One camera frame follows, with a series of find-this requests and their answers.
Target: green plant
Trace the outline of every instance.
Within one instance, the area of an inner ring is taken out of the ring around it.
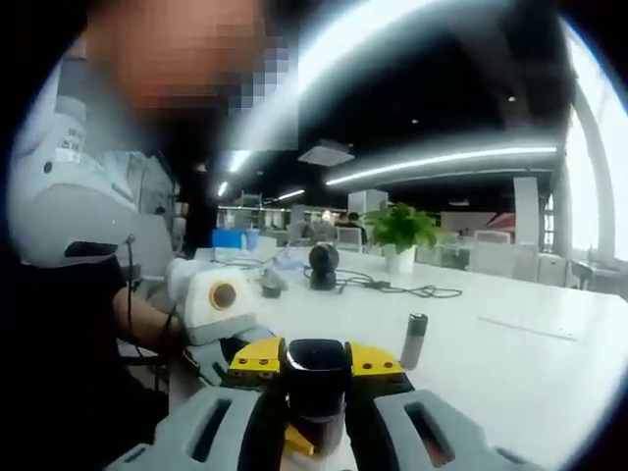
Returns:
[[[436,221],[425,211],[417,211],[407,204],[397,203],[387,209],[366,215],[373,226],[373,241],[377,245],[392,244],[396,253],[413,245],[434,245],[437,242]]]

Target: potted plant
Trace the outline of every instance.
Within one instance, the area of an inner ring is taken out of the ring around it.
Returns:
[[[407,204],[397,203],[369,213],[366,221],[373,227],[373,242],[384,249],[390,273],[411,274],[417,245],[433,246],[437,242],[434,218]]]

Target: orange circle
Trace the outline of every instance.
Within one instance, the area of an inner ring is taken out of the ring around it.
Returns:
[[[221,300],[219,300],[217,298],[217,293],[219,293],[219,290],[221,288],[230,288],[234,294],[233,298],[228,299],[227,302],[222,302]],[[211,303],[212,307],[217,311],[224,311],[226,309],[229,309],[236,302],[236,289],[231,284],[226,282],[215,283],[211,288],[209,288],[209,302]]]

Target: metal cylinder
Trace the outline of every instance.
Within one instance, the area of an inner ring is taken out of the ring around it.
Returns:
[[[399,360],[402,368],[406,370],[416,368],[427,329],[428,316],[425,314],[410,314],[405,343],[403,344],[403,351]]]

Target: white pot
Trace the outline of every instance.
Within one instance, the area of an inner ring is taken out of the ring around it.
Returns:
[[[416,245],[396,253],[394,245],[384,247],[386,257],[387,272],[395,275],[412,275],[414,271],[414,257],[416,256]]]

